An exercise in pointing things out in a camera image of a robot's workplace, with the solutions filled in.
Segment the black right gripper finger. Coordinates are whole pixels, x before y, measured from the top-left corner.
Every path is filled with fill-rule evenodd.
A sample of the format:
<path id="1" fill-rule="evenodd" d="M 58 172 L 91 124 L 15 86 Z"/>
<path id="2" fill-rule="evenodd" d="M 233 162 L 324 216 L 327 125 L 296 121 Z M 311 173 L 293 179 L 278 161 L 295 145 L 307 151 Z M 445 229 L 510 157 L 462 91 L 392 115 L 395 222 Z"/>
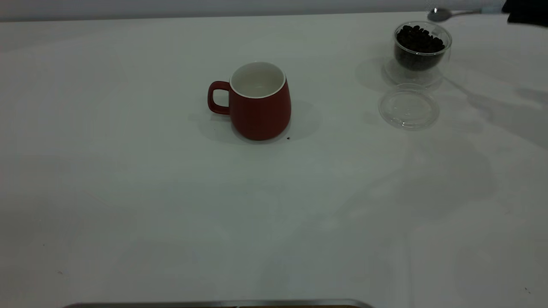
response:
<path id="1" fill-rule="evenodd" d="M 506 0 L 502 12 L 505 13 L 547 13 L 547 0 Z"/>
<path id="2" fill-rule="evenodd" d="M 548 27 L 548 16 L 540 12 L 512 12 L 507 23 Z"/>

